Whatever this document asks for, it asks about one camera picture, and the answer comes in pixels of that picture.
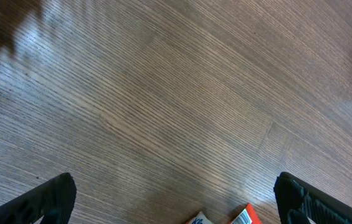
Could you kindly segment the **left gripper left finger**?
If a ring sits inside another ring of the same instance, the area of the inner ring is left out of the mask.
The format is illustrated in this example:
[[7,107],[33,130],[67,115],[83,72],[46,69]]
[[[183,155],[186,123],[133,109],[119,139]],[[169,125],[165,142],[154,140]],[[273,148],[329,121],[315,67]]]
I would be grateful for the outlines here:
[[65,172],[0,206],[0,224],[68,224],[77,188]]

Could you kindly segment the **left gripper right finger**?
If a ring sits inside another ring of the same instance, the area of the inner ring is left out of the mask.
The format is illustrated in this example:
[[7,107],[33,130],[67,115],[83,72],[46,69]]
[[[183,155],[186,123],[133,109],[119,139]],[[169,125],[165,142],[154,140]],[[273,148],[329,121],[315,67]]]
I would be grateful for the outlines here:
[[282,224],[352,224],[352,207],[288,172],[281,172],[274,185]]

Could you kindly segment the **red chocolate bar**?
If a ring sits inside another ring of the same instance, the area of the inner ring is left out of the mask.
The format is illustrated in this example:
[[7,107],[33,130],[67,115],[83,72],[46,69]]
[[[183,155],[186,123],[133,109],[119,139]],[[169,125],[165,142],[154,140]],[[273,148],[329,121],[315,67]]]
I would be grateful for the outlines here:
[[245,208],[229,224],[262,224],[253,205],[248,203]]

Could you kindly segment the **red tissue pack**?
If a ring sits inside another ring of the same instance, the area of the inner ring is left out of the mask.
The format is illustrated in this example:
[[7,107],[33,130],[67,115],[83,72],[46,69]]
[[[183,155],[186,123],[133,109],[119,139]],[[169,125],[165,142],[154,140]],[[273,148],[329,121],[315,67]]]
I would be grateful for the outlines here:
[[202,211],[200,211],[195,217],[190,219],[186,224],[213,224],[213,222],[210,221]]

